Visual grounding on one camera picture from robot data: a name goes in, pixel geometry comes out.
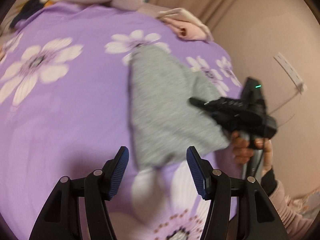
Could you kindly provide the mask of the person's right hand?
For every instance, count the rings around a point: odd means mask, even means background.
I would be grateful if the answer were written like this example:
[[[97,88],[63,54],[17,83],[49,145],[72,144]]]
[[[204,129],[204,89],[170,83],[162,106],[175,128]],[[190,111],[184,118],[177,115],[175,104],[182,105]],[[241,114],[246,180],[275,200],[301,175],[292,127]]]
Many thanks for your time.
[[[255,139],[254,141],[257,148],[264,150],[264,162],[261,175],[264,176],[268,171],[272,169],[273,162],[273,149],[271,141],[268,139]],[[231,145],[233,147],[232,153],[234,160],[239,165],[246,164],[254,155],[254,150],[249,148],[249,141],[240,137],[239,132],[232,133]]]

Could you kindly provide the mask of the pink sleeved right forearm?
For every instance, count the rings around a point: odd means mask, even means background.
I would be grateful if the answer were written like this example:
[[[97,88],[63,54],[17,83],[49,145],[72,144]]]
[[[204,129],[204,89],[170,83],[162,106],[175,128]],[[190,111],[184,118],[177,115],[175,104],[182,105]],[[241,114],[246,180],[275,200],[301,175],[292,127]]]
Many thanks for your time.
[[[302,239],[314,220],[304,218],[287,205],[283,184],[281,181],[276,180],[273,168],[270,168],[268,171],[262,171],[260,185],[281,218],[289,239]]]

